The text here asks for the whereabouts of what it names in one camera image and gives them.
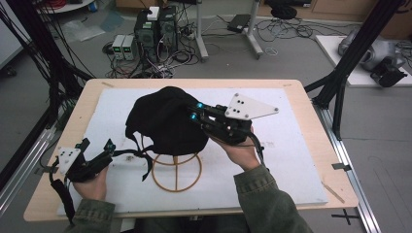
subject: gray floor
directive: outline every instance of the gray floor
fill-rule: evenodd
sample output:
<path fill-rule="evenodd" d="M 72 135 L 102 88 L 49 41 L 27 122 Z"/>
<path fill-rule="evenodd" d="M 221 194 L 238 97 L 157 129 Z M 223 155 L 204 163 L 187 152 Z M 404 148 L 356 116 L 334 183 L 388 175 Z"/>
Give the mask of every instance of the gray floor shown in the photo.
<path fill-rule="evenodd" d="M 62 22 L 87 17 L 85 25 L 91 26 L 107 23 L 106 20 L 113 16 L 117 15 L 108 7 L 95 14 L 78 10 L 59 17 Z M 216 20 L 218 18 L 205 19 L 203 25 Z M 96 77 L 104 78 L 110 71 L 110 62 L 101 52 L 102 47 L 117 34 L 131 33 L 133 26 L 134 21 L 126 19 L 110 32 L 89 41 L 70 43 L 70 46 Z M 214 23 L 214 28 L 222 27 L 223 24 Z M 348 33 L 353 27 L 335 29 Z M 271 38 L 267 31 L 263 33 L 265 38 Z M 309 39 L 276 39 L 274 42 L 257 39 L 264 50 L 273 48 L 278 52 L 275 56 L 264 54 L 259 60 L 249 50 L 244 37 L 205 37 L 204 40 L 210 59 L 205 63 L 177 68 L 174 79 L 294 79 L 307 85 L 333 69 L 320 47 Z M 0 75 L 1 169 L 48 106 L 47 84 L 30 58 L 22 53 L 11 64 L 17 70 L 17 76 L 7 77 L 4 72 Z M 410 88 L 348 87 L 345 95 L 341 124 L 343 142 L 382 232 L 406 233 L 412 229 Z M 314 97 L 318 92 L 315 90 L 308 95 Z M 51 153 L 47 153 L 44 160 L 50 156 Z M 34 223 L 23 219 L 25 207 L 39 179 L 40 176 L 31 172 L 7 212 L 1 216 L 0 232 L 58 232 L 67 225 L 66 221 Z M 357 214 L 356 210 L 347 211 L 349 215 Z M 342 210 L 302 211 L 301 214 L 315 232 L 363 232 L 358 219 L 351 219 L 349 225 L 344 218 L 331 217 L 343 215 Z M 117 220 L 112 232 L 119 232 L 119 229 L 120 221 Z"/>

